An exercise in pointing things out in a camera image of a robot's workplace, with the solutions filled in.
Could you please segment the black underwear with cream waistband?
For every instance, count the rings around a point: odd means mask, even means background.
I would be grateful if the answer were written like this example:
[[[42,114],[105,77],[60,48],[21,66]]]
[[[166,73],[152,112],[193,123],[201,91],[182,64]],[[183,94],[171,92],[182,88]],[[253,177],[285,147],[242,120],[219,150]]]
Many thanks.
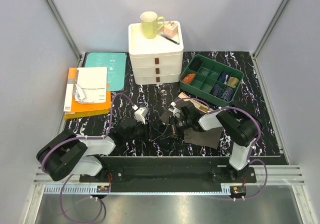
[[[166,131],[166,125],[160,125],[158,128],[151,128],[150,129],[150,141],[156,141],[158,139],[160,139],[165,131]]]

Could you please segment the grey underwear with cream waistband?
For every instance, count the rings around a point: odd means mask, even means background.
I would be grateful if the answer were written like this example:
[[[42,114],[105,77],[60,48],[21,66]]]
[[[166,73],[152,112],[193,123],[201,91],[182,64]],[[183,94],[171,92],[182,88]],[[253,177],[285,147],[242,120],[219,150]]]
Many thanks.
[[[202,115],[201,117],[206,115],[207,111],[211,111],[211,109],[208,107],[208,105],[204,101],[193,99],[187,96],[187,94],[185,94],[184,92],[181,92],[178,95],[178,97],[175,98],[175,100],[173,101],[174,107],[173,108],[168,107],[168,109],[170,111],[177,110],[176,105],[178,102],[192,102],[194,106],[198,108],[198,110],[200,111]],[[185,143],[190,143],[190,144],[205,146],[205,147],[212,147],[216,149],[221,137],[223,127],[217,126],[210,130],[204,130],[201,127],[201,129],[202,129],[202,132],[196,132],[196,131],[193,131],[192,129],[185,130],[183,134],[178,137],[183,138]],[[168,137],[172,137],[171,131],[168,134]]]

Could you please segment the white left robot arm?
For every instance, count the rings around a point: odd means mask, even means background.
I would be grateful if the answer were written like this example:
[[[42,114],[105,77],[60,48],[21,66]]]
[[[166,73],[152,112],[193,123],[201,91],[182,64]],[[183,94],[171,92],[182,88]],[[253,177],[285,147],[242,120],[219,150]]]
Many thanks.
[[[110,155],[116,147],[135,139],[149,140],[148,108],[134,107],[134,117],[125,118],[106,137],[75,135],[65,130],[57,135],[36,155],[44,173],[53,181],[71,174],[91,176],[104,181],[108,170],[98,155]]]

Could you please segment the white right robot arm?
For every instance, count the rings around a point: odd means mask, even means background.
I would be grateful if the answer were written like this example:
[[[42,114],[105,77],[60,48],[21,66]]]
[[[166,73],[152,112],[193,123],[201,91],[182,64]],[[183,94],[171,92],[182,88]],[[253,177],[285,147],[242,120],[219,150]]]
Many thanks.
[[[259,140],[262,121],[243,109],[230,105],[201,114],[191,101],[181,106],[172,102],[160,119],[171,128],[172,135],[197,137],[196,144],[205,145],[214,137],[214,130],[223,128],[233,141],[227,169],[229,180],[238,182],[245,176],[252,146]]]

